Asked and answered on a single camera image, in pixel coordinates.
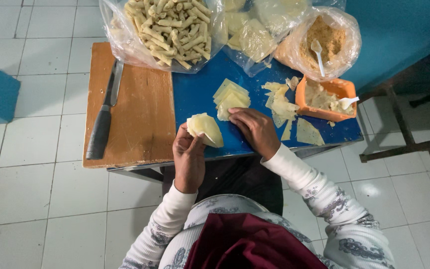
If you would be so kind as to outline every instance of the blue table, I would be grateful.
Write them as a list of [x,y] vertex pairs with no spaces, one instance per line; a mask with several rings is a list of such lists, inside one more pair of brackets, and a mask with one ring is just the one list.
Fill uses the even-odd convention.
[[[207,147],[205,150],[205,157],[207,160],[254,154],[253,150],[250,148],[235,125],[231,122],[221,122],[217,119],[217,110],[215,109],[215,103],[213,103],[212,96],[222,84],[223,80],[228,78],[249,91],[251,108],[271,117],[271,110],[265,107],[265,103],[268,99],[268,96],[265,95],[265,93],[269,91],[262,89],[261,85],[264,85],[266,82],[284,83],[286,78],[303,76],[300,72],[282,65],[276,60],[273,60],[271,63],[271,68],[261,71],[255,77],[249,77],[243,72],[242,68],[231,61],[225,53],[220,51],[196,75],[183,73],[172,74],[173,99],[177,129],[181,124],[187,121],[187,118],[190,118],[194,114],[205,112],[215,118],[218,126],[220,127],[224,140],[224,147]],[[286,96],[290,102],[294,102],[294,91],[288,90]],[[283,143],[292,150],[297,151],[297,155],[301,158],[311,156],[331,148],[351,144],[355,141],[361,141],[363,139],[361,129],[359,128],[356,119],[344,120],[336,123],[334,127],[331,127],[327,124],[327,120],[309,116],[300,117],[313,124],[313,126],[320,131],[325,142],[325,145],[317,146],[296,141],[297,121],[294,122],[291,129],[290,140],[283,141]],[[281,138],[285,126],[286,123],[278,129],[275,128],[278,138]],[[141,175],[135,172],[135,170],[171,164],[173,164],[173,162],[146,164],[126,168],[109,168],[108,170],[123,174],[128,174],[126,173],[127,171],[133,171],[138,174],[137,177],[140,177],[145,175]]]

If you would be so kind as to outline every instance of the white plastic spoon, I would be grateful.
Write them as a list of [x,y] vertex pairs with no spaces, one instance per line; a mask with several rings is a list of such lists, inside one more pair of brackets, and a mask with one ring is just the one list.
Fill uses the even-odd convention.
[[321,61],[321,51],[323,51],[323,48],[321,48],[321,44],[316,38],[313,40],[313,42],[311,42],[311,50],[314,51],[318,56],[318,64],[320,65],[321,76],[324,77],[324,67],[323,62]]
[[341,104],[341,108],[343,110],[348,109],[348,107],[354,103],[355,101],[359,101],[359,97],[354,97],[354,98],[341,98],[339,100],[339,103]]

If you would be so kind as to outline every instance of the orange plastic container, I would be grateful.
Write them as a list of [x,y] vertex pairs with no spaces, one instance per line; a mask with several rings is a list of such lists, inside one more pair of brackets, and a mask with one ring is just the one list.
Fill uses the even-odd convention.
[[[356,89],[355,84],[343,80],[340,78],[335,78],[327,82],[321,82],[321,85],[326,89],[326,91],[330,94],[336,94],[339,99],[348,97],[354,98],[356,97]],[[331,110],[324,110],[320,108],[314,108],[306,105],[305,100],[305,86],[306,86],[306,76],[303,77],[302,81],[296,87],[296,97],[295,104],[300,106],[300,109],[296,111],[296,113],[300,115],[312,116],[320,119],[329,120],[332,122],[340,122],[345,119],[355,118],[356,117],[356,102],[352,104],[355,113],[353,115],[346,115],[339,112],[334,112]]]

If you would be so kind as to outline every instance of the knife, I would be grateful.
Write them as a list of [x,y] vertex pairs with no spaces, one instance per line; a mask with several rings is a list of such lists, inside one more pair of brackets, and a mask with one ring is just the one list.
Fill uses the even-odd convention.
[[91,138],[87,145],[86,159],[100,160],[104,157],[107,141],[109,139],[111,114],[110,108],[117,103],[117,95],[119,93],[120,79],[124,63],[119,60],[114,61],[112,71],[110,73],[109,82],[107,83],[106,96],[99,110],[96,121],[92,128]]

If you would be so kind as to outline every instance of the plastic bag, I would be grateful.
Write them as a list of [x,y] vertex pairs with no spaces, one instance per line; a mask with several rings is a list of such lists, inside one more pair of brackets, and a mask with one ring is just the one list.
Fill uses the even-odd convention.
[[[212,11],[210,24],[208,25],[208,27],[211,27],[212,37],[211,58],[220,51],[227,41],[223,1],[205,0],[207,8]],[[151,52],[137,36],[134,25],[125,16],[124,5],[127,2],[128,0],[99,0],[106,36],[111,44],[112,54],[118,60],[138,67],[190,74],[197,73],[205,66],[208,62],[205,58],[193,65],[190,70],[185,69],[176,60],[172,61],[171,67],[158,65],[158,60],[151,55]]]
[[[331,28],[344,29],[346,31],[345,43],[340,51],[333,56],[331,61],[323,63],[325,77],[321,76],[319,67],[302,57],[301,44],[310,48],[307,44],[307,31],[313,25],[316,18],[321,15],[322,20]],[[329,81],[343,75],[356,62],[361,49],[361,34],[356,19],[332,7],[313,7],[304,21],[291,30],[291,33],[280,43],[275,59],[280,63],[302,72],[315,81]]]
[[227,25],[230,38],[227,46],[223,47],[223,51],[242,67],[248,76],[253,77],[270,66],[278,43],[292,27],[303,21],[312,2],[311,0],[235,1],[238,9],[231,8],[230,12],[225,13],[229,20]]
[[313,6],[334,7],[344,11],[346,9],[346,0],[313,0]]

